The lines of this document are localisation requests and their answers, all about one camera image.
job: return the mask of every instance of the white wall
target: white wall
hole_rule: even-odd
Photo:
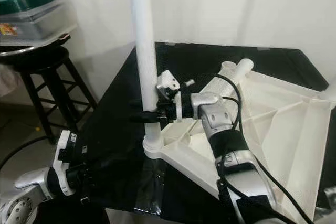
[[[66,43],[78,71],[100,99],[134,46],[130,0],[71,0],[78,28]],[[30,104],[24,87],[0,102]]]
[[[134,45],[130,0],[72,3],[79,28],[67,47],[100,98]],[[327,80],[334,75],[336,0],[152,0],[152,7],[158,41],[299,48]]]
[[[301,49],[330,80],[336,0],[152,0],[157,40]]]

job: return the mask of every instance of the black wire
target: black wire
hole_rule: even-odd
[[[242,98],[240,96],[239,90],[237,88],[237,86],[227,77],[225,76],[221,76],[220,74],[213,74],[213,73],[206,73],[206,75],[209,76],[213,76],[213,77],[218,77],[221,78],[225,81],[227,81],[235,90],[237,97],[238,97],[238,113],[237,113],[237,118],[236,121],[239,122],[239,131],[241,133],[241,136],[243,138],[243,140],[246,142],[245,138],[244,138],[244,133],[243,133],[243,124],[242,124],[242,117],[241,117],[241,107],[242,107]],[[291,196],[291,194],[266,170],[266,168],[262,165],[262,163],[256,158],[260,168],[264,171],[264,173],[267,175],[267,177],[269,177],[270,180],[273,181],[274,184],[276,184],[277,187],[280,188],[280,190],[288,197],[288,199],[292,202],[292,204],[295,206],[295,208],[297,209],[297,211],[301,214],[301,216],[303,217],[303,219],[308,223],[308,224],[313,224],[313,222],[310,220],[310,218],[306,215],[306,213],[302,210],[302,208],[299,206],[299,204],[294,200],[294,198]],[[295,222],[293,222],[292,220],[288,219],[286,216],[272,210],[270,212],[270,209],[258,204],[257,202],[251,200],[248,196],[246,196],[245,194],[243,194],[241,191],[239,191],[237,188],[235,188],[233,185],[231,185],[225,178],[225,176],[221,176],[222,180],[224,181],[224,183],[226,184],[226,186],[233,191],[235,194],[237,194],[240,198],[244,198],[245,200],[247,200],[248,202],[250,202],[251,204],[260,207],[261,209],[263,209],[264,211],[268,212],[269,214],[275,215],[278,219],[286,222],[286,223],[290,223],[290,224],[295,224]]]
[[[237,99],[234,99],[234,98],[232,98],[232,97],[222,97],[222,98],[223,98],[224,100],[230,100],[230,101],[234,101],[235,103],[237,103],[238,110],[239,110],[239,102],[238,102]],[[235,122],[234,122],[233,125],[237,125],[237,124],[238,124],[238,120],[239,120],[239,118],[238,118],[238,112],[237,112],[236,120],[235,120]]]
[[[282,184],[280,184],[267,170],[266,168],[262,165],[262,163],[257,159],[257,157],[255,156],[260,168],[262,169],[262,171],[267,175],[267,177],[269,177],[270,180],[273,181],[274,184],[276,184],[277,187],[280,188],[281,191],[283,191],[283,193],[287,196],[287,198],[292,202],[292,204],[295,206],[295,208],[297,209],[297,211],[301,214],[301,216],[303,217],[303,219],[309,223],[309,224],[313,224],[313,222],[311,221],[311,219],[306,215],[306,213],[302,210],[302,208],[299,206],[299,204],[295,201],[295,199],[293,198],[293,196],[291,196],[291,194],[282,186]]]
[[[220,74],[216,74],[216,73],[203,73],[202,75],[207,75],[207,76],[212,76],[212,77],[217,77],[220,79],[223,79],[225,81],[227,81],[235,90],[236,94],[237,94],[237,98],[238,98],[238,112],[237,112],[237,118],[239,118],[241,116],[241,107],[242,107],[242,98],[240,96],[239,90],[237,88],[237,86],[226,76],[222,76]],[[237,127],[238,124],[238,120],[236,120],[233,124],[233,129],[235,129]]]
[[[264,212],[274,216],[275,218],[278,218],[279,220],[282,220],[283,222],[285,222],[286,224],[296,224],[295,222],[293,222],[292,220],[288,219],[286,216],[280,214],[279,212],[276,212],[275,210],[273,210],[272,208],[268,208],[265,205],[259,204],[257,202],[255,202],[254,200],[252,200],[250,197],[248,197],[247,195],[245,195],[244,193],[242,193],[241,191],[239,191],[236,187],[234,187],[232,184],[230,184],[229,181],[227,181],[227,179],[224,176],[224,158],[222,158],[221,161],[221,174],[223,174],[221,177],[222,182],[224,182],[224,185],[229,188],[231,191],[233,191],[236,195],[238,195],[240,198],[246,200],[247,202],[249,202],[250,204],[260,208],[261,210],[263,210]]]
[[[19,151],[21,151],[22,149],[26,148],[28,145],[34,144],[38,141],[44,140],[44,139],[49,139],[49,137],[47,136],[41,136],[38,137],[36,139],[33,139],[27,143],[24,143],[23,145],[19,146],[18,148],[16,148],[15,150],[11,151],[0,163],[0,171],[1,169],[4,167],[4,165],[7,163],[7,161],[13,157],[16,153],[18,153]]]

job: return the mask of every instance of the stool leg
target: stool leg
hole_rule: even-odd
[[[64,62],[65,66],[67,67],[69,73],[72,75],[73,79],[77,83],[80,90],[85,95],[86,99],[88,99],[90,105],[95,109],[97,108],[97,103],[93,98],[92,94],[90,93],[88,87],[86,87],[84,81],[82,80],[80,74],[78,73],[77,69],[75,68],[74,64],[72,64],[71,60],[68,58]]]
[[[41,75],[46,82],[52,97],[55,99],[55,103],[61,111],[62,116],[66,120],[69,129],[74,133],[78,133],[78,128],[75,122],[78,116],[78,112],[74,107],[74,104],[71,102],[70,97],[56,70],[48,69]]]
[[[51,144],[55,144],[55,136],[53,135],[53,132],[51,130],[48,117],[43,109],[43,106],[39,100],[37,91],[35,89],[35,85],[33,83],[33,80],[31,79],[29,74],[21,73],[22,80],[26,86],[26,89],[28,91],[28,94],[30,96],[31,101],[33,102],[33,105],[35,107],[36,113],[41,121],[42,127],[47,135],[49,137],[49,142]]]

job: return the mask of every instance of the pipe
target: pipe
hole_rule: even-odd
[[[254,63],[250,59],[244,58],[240,60],[236,69],[234,70],[233,75],[230,77],[231,81],[235,85],[238,85],[245,78],[245,75],[252,70],[253,66]],[[220,94],[223,97],[229,97],[231,96],[233,90],[233,87],[227,83],[226,87],[221,91]]]
[[[151,0],[132,0],[138,70],[144,111],[153,111],[158,102],[156,91],[157,70],[152,21]],[[159,123],[145,124],[143,146],[146,151],[157,152],[163,146]]]

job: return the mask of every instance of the black tablecloth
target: black tablecloth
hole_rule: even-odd
[[[190,78],[198,80],[191,92],[198,92],[210,81],[197,78],[200,73],[218,72],[221,62],[238,63],[243,58],[250,58],[255,63],[254,71],[269,76],[318,91],[328,86],[308,58],[296,49],[258,50],[252,47],[168,46],[157,43],[156,52],[158,73],[169,69],[179,82]],[[141,111],[140,106],[130,106],[131,100],[141,97],[136,62],[134,49],[81,130],[72,163],[92,162],[103,157],[102,170],[94,174],[96,188],[92,191],[92,202],[127,211],[134,209],[146,159],[142,148],[144,127],[128,120],[129,115]],[[335,138],[336,119],[333,111],[318,194],[320,207],[328,207],[323,189],[336,185]],[[86,155],[81,154],[84,145],[88,147]],[[170,165],[165,170],[160,215],[161,218],[183,223],[212,223],[226,218],[225,209],[214,197]]]

